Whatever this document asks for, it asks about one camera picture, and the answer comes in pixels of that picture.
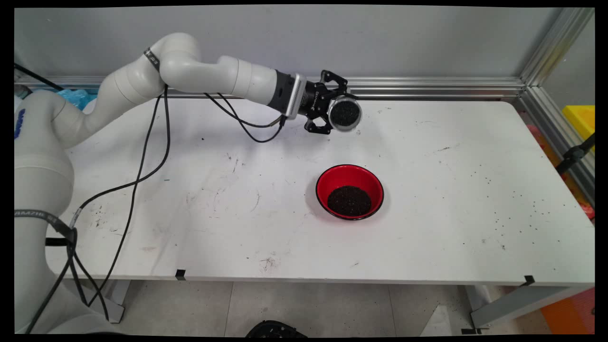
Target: tiled floor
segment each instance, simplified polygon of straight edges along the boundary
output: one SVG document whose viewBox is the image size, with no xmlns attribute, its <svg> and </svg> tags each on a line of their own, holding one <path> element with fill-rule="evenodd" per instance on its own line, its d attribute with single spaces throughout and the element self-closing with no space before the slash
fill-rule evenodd
<svg viewBox="0 0 608 342">
<path fill-rule="evenodd" d="M 135 335 L 243 337 L 264 319 L 309 337 L 419 336 L 437 305 L 453 335 L 471 328 L 461 286 L 132 281 L 120 329 Z M 550 333 L 540 312 L 484 335 Z"/>
</svg>

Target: red bowl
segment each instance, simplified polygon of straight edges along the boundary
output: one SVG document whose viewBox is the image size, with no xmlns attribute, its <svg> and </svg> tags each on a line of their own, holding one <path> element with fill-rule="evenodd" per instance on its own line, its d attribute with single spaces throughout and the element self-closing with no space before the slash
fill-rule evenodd
<svg viewBox="0 0 608 342">
<path fill-rule="evenodd" d="M 361 216 L 340 215 L 327 206 L 331 192 L 342 186 L 356 186 L 365 191 L 371 199 L 370 211 Z M 336 165 L 321 174 L 317 180 L 317 199 L 327 212 L 344 220 L 362 220 L 372 216 L 380 209 L 384 201 L 384 189 L 378 177 L 369 170 L 357 165 Z"/>
</svg>

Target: table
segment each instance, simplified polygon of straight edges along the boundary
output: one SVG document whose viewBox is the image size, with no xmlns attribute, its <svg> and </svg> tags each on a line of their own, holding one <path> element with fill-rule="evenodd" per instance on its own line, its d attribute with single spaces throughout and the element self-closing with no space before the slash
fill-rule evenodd
<svg viewBox="0 0 608 342">
<path fill-rule="evenodd" d="M 277 117 L 231 103 L 245 120 Z M 153 107 L 125 113 L 67 151 L 75 185 L 62 220 L 91 195 L 135 179 Z M 308 133 L 299 116 L 265 144 L 209 100 L 169 99 L 169 107 L 169 158 L 137 188 L 113 279 L 527 283 L 507 300 L 523 296 L 526 305 L 594 286 L 595 228 L 506 102 L 361 101 L 364 117 L 352 132 Z M 264 138 L 273 129 L 251 131 Z M 159 106 L 144 173 L 165 144 Z M 317 178 L 337 164 L 380 179 L 385 200 L 375 215 L 351 222 L 320 207 Z M 109 269 L 130 199 L 130 188 L 106 195 L 78 219 L 77 251 L 95 278 Z M 48 248 L 47 259 L 58 271 L 65 250 Z M 531 299 L 529 288 L 545 291 Z M 498 302 L 474 311 L 475 326 L 525 306 L 505 311 Z"/>
</svg>

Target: yellow box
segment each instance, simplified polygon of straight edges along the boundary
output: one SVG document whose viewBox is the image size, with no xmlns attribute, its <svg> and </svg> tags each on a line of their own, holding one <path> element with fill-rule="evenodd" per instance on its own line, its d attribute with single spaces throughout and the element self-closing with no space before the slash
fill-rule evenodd
<svg viewBox="0 0 608 342">
<path fill-rule="evenodd" d="M 566 106 L 562 113 L 583 140 L 595 132 L 595 106 Z"/>
</svg>

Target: white robotic arm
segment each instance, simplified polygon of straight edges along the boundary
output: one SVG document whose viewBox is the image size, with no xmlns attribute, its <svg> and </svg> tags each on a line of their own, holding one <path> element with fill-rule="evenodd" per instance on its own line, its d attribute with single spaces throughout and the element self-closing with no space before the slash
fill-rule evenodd
<svg viewBox="0 0 608 342">
<path fill-rule="evenodd" d="M 350 130 L 361 119 L 355 97 L 347 93 L 347 81 L 329 72 L 324 71 L 322 81 L 313 84 L 299 74 L 286 75 L 233 57 L 222 56 L 216 64 L 200 60 L 196 40 L 186 33 L 173 33 L 107 76 L 89 115 L 50 91 L 26 97 L 15 113 L 15 210 L 36 209 L 60 216 L 70 203 L 74 184 L 74 170 L 64 149 L 157 97 L 165 84 L 183 92 L 232 94 L 274 108 L 289 119 L 304 114 L 305 128 L 314 133 Z M 324 83 L 330 80 L 338 83 L 338 89 L 327 90 Z M 332 127 L 328 111 L 338 112 L 335 108 L 345 100 L 359 108 L 357 117 L 348 127 Z M 352 118 L 352 108 L 348 110 Z M 312 124 L 316 117 L 324 118 L 326 126 Z M 56 279 L 46 262 L 46 229 L 44 220 L 15 218 L 15 332 L 26 331 Z M 112 331 L 112 327 L 61 286 L 32 331 L 85 333 Z"/>
</svg>

